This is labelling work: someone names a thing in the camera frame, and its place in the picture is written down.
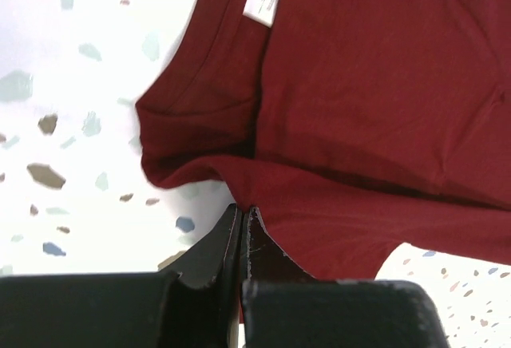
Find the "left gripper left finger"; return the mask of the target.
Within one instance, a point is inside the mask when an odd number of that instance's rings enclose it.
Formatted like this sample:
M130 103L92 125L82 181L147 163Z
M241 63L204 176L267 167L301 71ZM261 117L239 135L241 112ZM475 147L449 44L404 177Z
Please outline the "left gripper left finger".
M243 214L149 273L1 280L4 347L235 347Z

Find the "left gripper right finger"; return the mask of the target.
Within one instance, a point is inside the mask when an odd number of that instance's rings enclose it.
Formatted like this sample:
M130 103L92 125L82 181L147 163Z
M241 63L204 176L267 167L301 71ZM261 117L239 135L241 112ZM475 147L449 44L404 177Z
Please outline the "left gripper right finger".
M431 298L417 284L320 281L267 233L258 208L244 217L241 289L248 347L442 348Z

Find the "dark red t-shirt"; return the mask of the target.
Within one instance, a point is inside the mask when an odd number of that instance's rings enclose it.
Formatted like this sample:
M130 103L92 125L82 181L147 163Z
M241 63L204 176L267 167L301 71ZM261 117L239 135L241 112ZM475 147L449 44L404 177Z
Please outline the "dark red t-shirt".
M136 104L160 188L222 180L320 279L510 261L510 0L197 0Z

